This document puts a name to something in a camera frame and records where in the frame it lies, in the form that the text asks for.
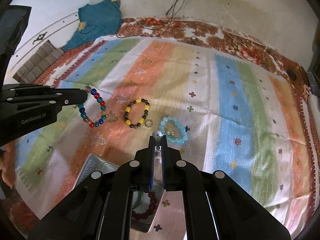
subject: green bangle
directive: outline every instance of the green bangle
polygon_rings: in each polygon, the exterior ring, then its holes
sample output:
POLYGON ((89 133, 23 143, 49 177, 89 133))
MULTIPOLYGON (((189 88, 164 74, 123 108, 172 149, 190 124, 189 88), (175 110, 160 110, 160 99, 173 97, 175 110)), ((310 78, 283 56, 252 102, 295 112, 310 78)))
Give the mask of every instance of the green bangle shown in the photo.
POLYGON ((143 194, 142 191, 138 191, 138 197, 137 197, 137 200, 135 201, 135 203, 132 205, 132 209, 135 209, 136 207, 138 207, 140 205, 142 194, 143 194))

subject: blue garment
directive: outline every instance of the blue garment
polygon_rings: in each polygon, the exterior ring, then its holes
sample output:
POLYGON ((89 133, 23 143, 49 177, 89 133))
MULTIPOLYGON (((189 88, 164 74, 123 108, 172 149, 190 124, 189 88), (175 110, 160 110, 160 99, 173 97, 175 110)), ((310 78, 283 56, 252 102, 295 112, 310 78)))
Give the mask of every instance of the blue garment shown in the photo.
POLYGON ((78 10, 80 22, 85 23, 83 30, 77 30, 71 40, 62 47, 64 51, 81 46, 89 41, 108 34, 116 34, 121 26, 120 0, 104 0, 87 4, 78 10))

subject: striped cushion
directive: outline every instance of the striped cushion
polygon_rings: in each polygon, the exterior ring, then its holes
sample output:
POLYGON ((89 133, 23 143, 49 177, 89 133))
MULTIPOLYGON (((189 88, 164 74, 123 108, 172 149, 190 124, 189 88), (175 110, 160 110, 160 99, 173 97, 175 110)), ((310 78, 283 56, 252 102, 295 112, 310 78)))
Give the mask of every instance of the striped cushion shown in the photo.
POLYGON ((23 64, 18 71, 14 74, 13 78, 22 83, 22 77, 28 74, 37 64, 44 60, 55 47, 47 40, 43 45, 39 47, 35 54, 23 64))
POLYGON ((31 69, 26 75, 21 78, 21 83, 32 83, 51 65, 53 65, 58 58, 63 55, 63 50, 58 48, 54 49, 44 60, 31 69))

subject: white wall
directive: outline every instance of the white wall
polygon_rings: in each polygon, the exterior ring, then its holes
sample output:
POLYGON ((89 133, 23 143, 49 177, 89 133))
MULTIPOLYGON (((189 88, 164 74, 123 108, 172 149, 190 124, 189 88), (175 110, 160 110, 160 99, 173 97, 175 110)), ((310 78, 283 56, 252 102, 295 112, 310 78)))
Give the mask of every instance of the white wall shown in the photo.
POLYGON ((89 0, 13 0, 11 4, 32 7, 28 28, 18 48, 47 26, 78 11, 79 7, 88 2, 89 0))
MULTIPOLYGON (((162 16, 173 1, 121 0, 121 11, 124 17, 162 16)), ((306 0, 186 0, 178 16, 254 36, 305 69, 310 65, 318 19, 306 0)))

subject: light blue bead bracelet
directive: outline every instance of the light blue bead bracelet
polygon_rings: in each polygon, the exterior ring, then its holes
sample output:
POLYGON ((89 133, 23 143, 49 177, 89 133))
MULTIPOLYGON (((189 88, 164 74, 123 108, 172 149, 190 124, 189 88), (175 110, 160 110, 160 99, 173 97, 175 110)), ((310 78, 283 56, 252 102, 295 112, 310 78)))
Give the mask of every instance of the light blue bead bracelet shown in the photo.
POLYGON ((178 129, 181 131, 182 139, 178 139, 178 138, 175 139, 175 138, 172 138, 171 136, 167 135, 167 141, 171 142, 171 143, 183 145, 186 141, 188 141, 188 135, 187 135, 185 128, 181 125, 181 123, 178 122, 178 120, 176 118, 168 116, 168 117, 165 117, 164 119, 162 119, 160 126, 159 126, 160 131, 164 135, 167 134, 164 127, 168 121, 172 121, 178 127, 178 129))

